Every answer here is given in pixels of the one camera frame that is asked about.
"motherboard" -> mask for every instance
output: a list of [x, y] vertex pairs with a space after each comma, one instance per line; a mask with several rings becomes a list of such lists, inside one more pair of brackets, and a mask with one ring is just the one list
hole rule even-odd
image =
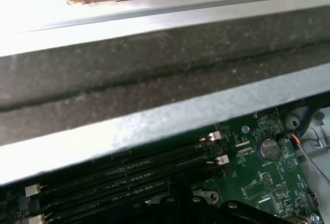
[[181, 178], [215, 205], [238, 200], [291, 223], [323, 224], [277, 109], [3, 186], [4, 224], [84, 223], [130, 199], [149, 202]]

